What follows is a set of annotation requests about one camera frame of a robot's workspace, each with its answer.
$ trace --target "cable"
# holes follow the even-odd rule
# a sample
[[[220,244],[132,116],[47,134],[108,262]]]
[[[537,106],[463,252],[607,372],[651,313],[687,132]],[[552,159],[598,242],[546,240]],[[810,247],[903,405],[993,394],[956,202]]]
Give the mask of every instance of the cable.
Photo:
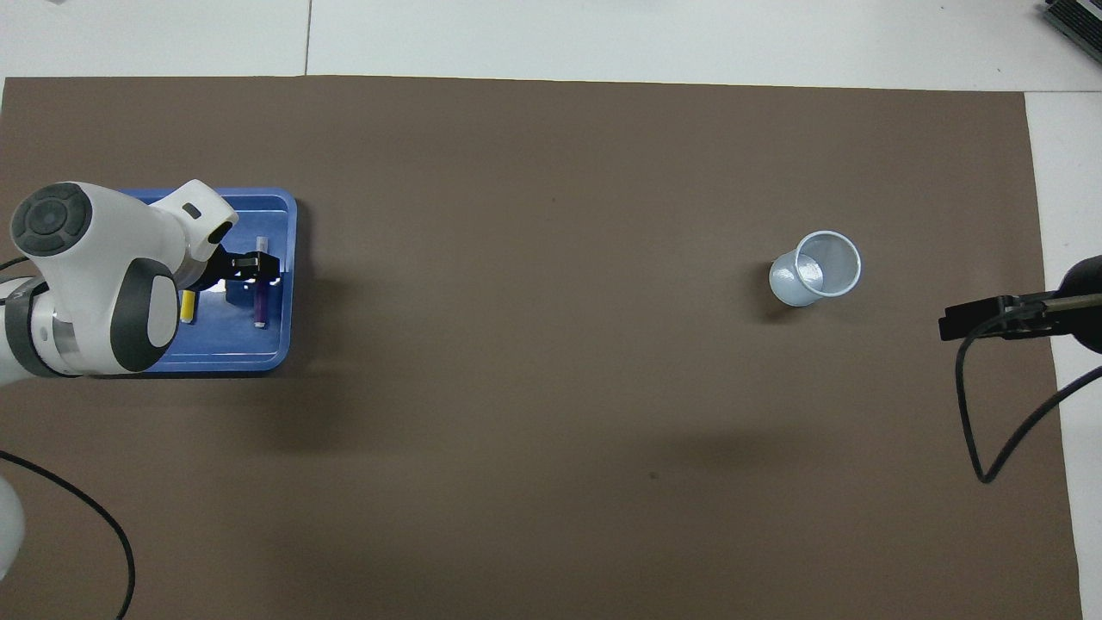
[[[987,319],[969,333],[968,337],[964,338],[964,342],[961,344],[961,348],[957,351],[957,404],[960,406],[961,411],[961,426],[964,428],[964,443],[968,444],[968,455],[972,460],[972,470],[975,472],[975,477],[980,479],[980,482],[983,482],[984,485],[990,485],[993,480],[995,480],[1000,470],[1002,470],[1003,466],[1006,465],[1006,459],[1011,458],[1011,454],[1014,453],[1014,450],[1018,447],[1018,444],[1025,439],[1025,436],[1033,429],[1034,426],[1037,425],[1037,423],[1041,421],[1041,418],[1048,415],[1049,412],[1055,410],[1056,406],[1068,396],[1071,396],[1076,392],[1087,388],[1094,380],[1102,378],[1102,367],[1099,367],[1063,387],[1059,392],[1041,403],[1040,406],[1034,410],[1034,412],[1026,417],[1014,434],[1011,435],[1011,438],[1006,440],[1006,445],[1004,445],[1003,449],[998,452],[998,456],[995,457],[995,461],[991,464],[991,469],[987,471],[983,470],[983,466],[980,464],[980,455],[975,448],[975,438],[972,436],[972,422],[969,420],[968,399],[964,395],[964,356],[968,353],[969,347],[971,347],[977,338],[987,334],[991,328],[1002,323],[1020,318],[1024,315],[1042,312],[1042,309],[1044,306],[1039,304],[1023,305],[1009,309],[1009,312],[997,317]]]
[[[19,258],[12,258],[11,260],[8,260],[6,262],[0,262],[0,271],[3,271],[4,269],[11,267],[12,264],[19,264],[24,260],[29,260],[29,258],[26,258],[25,255],[20,255]]]
[[[118,536],[119,542],[122,543],[122,551],[127,554],[127,596],[125,599],[122,599],[122,607],[119,608],[119,612],[115,616],[116,620],[122,620],[122,618],[127,614],[127,609],[130,608],[130,599],[132,599],[134,596],[134,554],[133,551],[131,551],[130,548],[130,540],[127,539],[127,533],[122,531],[122,526],[119,525],[119,522],[115,521],[115,518],[111,516],[111,513],[107,512],[107,509],[99,505],[99,503],[96,502],[96,500],[93,500],[90,497],[88,497],[87,493],[77,489],[74,485],[66,481],[64,478],[57,476],[56,474],[43,467],[36,466],[26,459],[17,457],[11,453],[4,453],[3,450],[0,450],[0,460],[6,460],[8,463],[18,465],[19,467],[33,471],[34,474],[37,474],[39,476],[45,478],[46,480],[50,480],[54,485],[57,485],[62,489],[65,489],[69,493],[73,493],[74,496],[79,498],[82,502],[88,504],[88,507],[90,507],[91,510],[96,511],[99,514],[99,516],[101,516],[104,521],[106,521],[107,524],[111,526],[111,530],[115,531],[115,535]]]

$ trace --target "gray band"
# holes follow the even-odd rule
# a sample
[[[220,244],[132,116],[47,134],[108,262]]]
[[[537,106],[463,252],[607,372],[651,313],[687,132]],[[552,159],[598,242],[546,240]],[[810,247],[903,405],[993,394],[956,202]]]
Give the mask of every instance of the gray band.
[[[34,337],[31,335],[31,308],[34,295],[48,290],[46,280],[31,278],[13,290],[4,300],[4,335],[8,347],[19,366],[26,372],[41,378],[68,377],[55,372],[46,366],[34,349]]]

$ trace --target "white tile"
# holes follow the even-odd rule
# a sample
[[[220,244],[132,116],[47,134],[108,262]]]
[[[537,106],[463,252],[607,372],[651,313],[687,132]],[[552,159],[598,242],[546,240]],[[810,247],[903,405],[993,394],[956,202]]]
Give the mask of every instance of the white tile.
[[[1037,0],[314,0],[311,74],[1098,90]]]
[[[310,0],[4,0],[0,80],[68,75],[295,75]]]
[[[1050,289],[1083,258],[1102,253],[1102,93],[1026,95],[1040,207],[1045,280]],[[1071,337],[1052,339],[1066,385],[1102,365]],[[1102,619],[1102,382],[1060,406],[1068,494],[1079,555],[1083,618]]]

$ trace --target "brown paper sheet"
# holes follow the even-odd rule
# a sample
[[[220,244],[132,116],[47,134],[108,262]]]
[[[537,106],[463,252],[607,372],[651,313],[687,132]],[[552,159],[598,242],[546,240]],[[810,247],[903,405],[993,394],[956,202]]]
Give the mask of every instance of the brown paper sheet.
[[[266,379],[31,381],[0,446],[102,501],[134,618],[1072,618],[1056,416],[972,477],[943,306],[1042,290],[1020,94],[9,79],[0,217],[60,180],[280,185]],[[806,232],[849,295],[776,302]],[[4,235],[2,255],[14,248]],[[1056,385],[970,362],[984,458]],[[10,467],[2,618],[105,617],[111,533]]]

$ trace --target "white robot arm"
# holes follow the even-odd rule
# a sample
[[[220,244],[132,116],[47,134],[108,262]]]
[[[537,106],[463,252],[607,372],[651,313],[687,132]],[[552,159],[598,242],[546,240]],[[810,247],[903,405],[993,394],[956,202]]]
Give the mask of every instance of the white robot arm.
[[[89,183],[31,194],[11,236],[42,276],[0,275],[0,387],[153,366],[175,338],[177,289],[203,275],[237,219],[199,181],[152,205]]]

